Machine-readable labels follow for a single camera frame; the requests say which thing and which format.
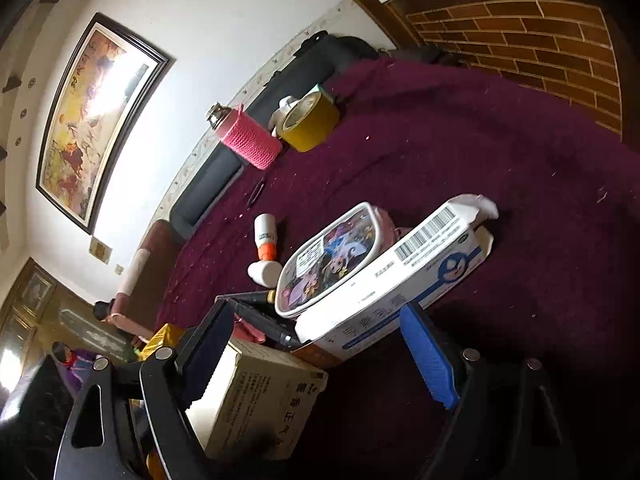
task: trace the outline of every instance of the blue circular logo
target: blue circular logo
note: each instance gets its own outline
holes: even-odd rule
[[[469,262],[466,254],[453,253],[447,256],[438,268],[438,278],[444,283],[453,283],[465,275]]]

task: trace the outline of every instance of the cartoon pencil case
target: cartoon pencil case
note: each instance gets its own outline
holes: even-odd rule
[[[297,317],[396,243],[389,214],[362,202],[303,244],[282,269],[275,310]]]

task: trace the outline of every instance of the blue stripe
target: blue stripe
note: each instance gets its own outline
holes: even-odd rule
[[[468,261],[469,263],[471,263],[471,261],[478,256],[478,254],[480,254],[480,246],[476,247],[473,251],[471,251],[468,255]],[[433,283],[433,285],[431,285],[427,290],[425,290],[423,293],[419,294],[416,298],[415,301],[417,301],[418,303],[420,303],[420,301],[422,301],[424,298],[426,298],[428,295],[433,294],[436,290],[438,290],[442,285],[444,285],[445,282],[443,282],[442,280],[438,280],[437,282]],[[357,336],[356,338],[352,339],[351,341],[349,341],[348,343],[345,343],[342,346],[343,350],[348,350],[349,348],[352,348],[354,346],[356,346],[358,343],[360,343],[361,341],[364,341],[367,337],[369,337],[370,335],[372,335],[373,333],[376,333],[378,330],[380,330],[383,326],[388,325],[389,323],[391,323],[393,320],[397,319],[398,316],[400,316],[400,308],[398,310],[396,310],[393,314],[391,314],[391,316],[387,317],[386,319],[383,319],[382,321],[380,321],[377,325],[372,326],[371,328],[369,328],[368,330],[364,331],[362,334],[360,334],[359,336]]]

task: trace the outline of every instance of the blue gripper pad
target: blue gripper pad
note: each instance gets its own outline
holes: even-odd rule
[[[411,304],[406,304],[402,307],[400,332],[431,392],[431,397],[451,410],[460,400],[454,384],[453,366],[420,318],[417,308],[422,310],[419,305],[412,308]]]

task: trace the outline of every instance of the black picture frame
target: black picture frame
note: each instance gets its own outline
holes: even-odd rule
[[[135,98],[130,104],[129,110],[126,113],[126,117],[122,121],[120,128],[113,134],[116,136],[110,152],[107,154],[106,162],[104,163],[104,169],[102,170],[102,175],[100,181],[98,182],[97,190],[95,190],[95,197],[93,201],[92,208],[87,212],[88,218],[85,222],[82,222],[78,218],[76,218],[72,213],[70,213],[64,205],[62,205],[59,201],[53,197],[50,192],[47,192],[41,186],[41,176],[43,170],[43,164],[45,160],[45,155],[48,149],[49,144],[49,133],[52,127],[52,122],[55,120],[56,111],[58,109],[58,104],[62,97],[63,91],[65,91],[69,75],[72,71],[76,70],[79,59],[82,54],[82,48],[89,36],[89,34],[94,29],[94,25],[99,24],[103,28],[106,28],[111,34],[116,35],[118,38],[121,38],[125,42],[129,43],[135,49],[139,50],[142,54],[145,54],[153,61],[156,62],[155,67],[151,70],[151,72],[146,76],[146,80],[142,84],[142,86],[136,88],[138,92]],[[129,137],[129,134],[138,118],[138,115],[155,86],[158,84],[161,76],[164,75],[170,63],[172,62],[171,58],[167,56],[164,52],[150,44],[148,41],[145,41],[141,36],[137,35],[135,32],[132,32],[127,27],[119,24],[115,20],[108,18],[101,12],[97,12],[92,18],[91,22],[85,28],[82,37],[78,41],[69,62],[66,65],[65,71],[63,72],[62,77],[60,78],[60,83],[58,84],[58,88],[56,89],[56,94],[54,96],[53,102],[51,104],[51,108],[49,111],[49,115],[47,117],[47,124],[44,131],[44,137],[42,139],[42,145],[40,147],[40,156],[38,158],[38,172],[36,174],[36,189],[44,195],[44,197],[49,200],[51,204],[53,204],[61,213],[67,216],[72,222],[78,225],[83,231],[87,234],[93,235],[95,229],[95,223],[98,218],[98,214],[100,213],[100,206],[102,205],[102,200],[104,199],[104,193],[106,192],[106,188],[108,186],[111,174],[113,173],[113,168],[115,167],[116,161],[120,155],[122,147]]]

